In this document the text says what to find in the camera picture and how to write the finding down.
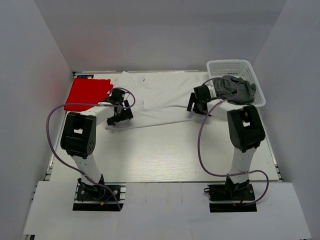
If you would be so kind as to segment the white plastic basket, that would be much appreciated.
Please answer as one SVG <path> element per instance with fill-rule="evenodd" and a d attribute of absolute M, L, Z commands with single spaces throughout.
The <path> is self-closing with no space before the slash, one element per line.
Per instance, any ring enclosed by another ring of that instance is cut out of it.
<path fill-rule="evenodd" d="M 256 92 L 254 94 L 253 105 L 257 108 L 266 104 L 266 99 L 257 75 L 251 63 L 244 59 L 220 59 L 210 60 L 206 63 L 208 76 L 210 78 L 222 76 L 234 76 L 255 84 Z"/>

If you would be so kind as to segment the blue label sticker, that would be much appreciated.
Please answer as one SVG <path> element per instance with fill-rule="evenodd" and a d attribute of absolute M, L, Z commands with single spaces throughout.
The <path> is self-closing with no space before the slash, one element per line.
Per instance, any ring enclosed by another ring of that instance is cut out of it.
<path fill-rule="evenodd" d="M 79 78 L 79 79 L 93 79 L 94 75 L 93 74 L 81 74 L 81 75 L 77 75 L 76 78 Z"/>

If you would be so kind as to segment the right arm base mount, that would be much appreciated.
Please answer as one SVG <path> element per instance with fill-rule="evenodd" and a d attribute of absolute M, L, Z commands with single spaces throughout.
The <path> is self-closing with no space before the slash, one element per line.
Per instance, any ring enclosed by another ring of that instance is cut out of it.
<path fill-rule="evenodd" d="M 252 184 L 234 195 L 227 193 L 225 184 L 210 184 L 203 192 L 208 195 L 210 213 L 253 213 L 257 212 Z"/>

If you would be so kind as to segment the white t-shirt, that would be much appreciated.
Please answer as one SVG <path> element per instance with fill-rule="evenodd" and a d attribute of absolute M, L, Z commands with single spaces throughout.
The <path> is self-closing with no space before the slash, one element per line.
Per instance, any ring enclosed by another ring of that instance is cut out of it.
<path fill-rule="evenodd" d="M 208 74 L 203 72 L 122 72 L 111 83 L 135 96 L 131 108 L 133 119 L 105 128 L 115 131 L 200 120 L 202 116 L 188 112 L 187 106 L 194 88 L 208 79 Z"/>

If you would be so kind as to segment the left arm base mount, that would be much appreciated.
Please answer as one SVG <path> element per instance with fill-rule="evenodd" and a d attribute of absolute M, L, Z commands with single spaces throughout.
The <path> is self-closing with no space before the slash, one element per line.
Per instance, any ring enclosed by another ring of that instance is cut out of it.
<path fill-rule="evenodd" d="M 104 183 L 112 193 L 100 186 L 88 185 L 77 180 L 73 211 L 120 212 L 125 203 L 126 183 Z"/>

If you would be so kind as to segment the folded red t-shirt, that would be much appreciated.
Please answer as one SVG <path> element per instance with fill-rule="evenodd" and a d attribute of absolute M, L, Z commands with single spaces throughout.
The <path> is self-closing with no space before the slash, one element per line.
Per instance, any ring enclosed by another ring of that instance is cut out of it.
<path fill-rule="evenodd" d="M 113 87 L 110 79 L 75 78 L 65 103 L 98 104 Z"/>

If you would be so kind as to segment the dark grey t-shirt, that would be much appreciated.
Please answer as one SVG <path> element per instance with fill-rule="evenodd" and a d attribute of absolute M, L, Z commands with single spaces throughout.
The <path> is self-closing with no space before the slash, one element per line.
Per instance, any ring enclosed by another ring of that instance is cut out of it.
<path fill-rule="evenodd" d="M 255 100 L 256 85 L 241 77 L 215 77 L 212 83 L 218 99 L 227 100 L 235 105 L 250 105 Z"/>

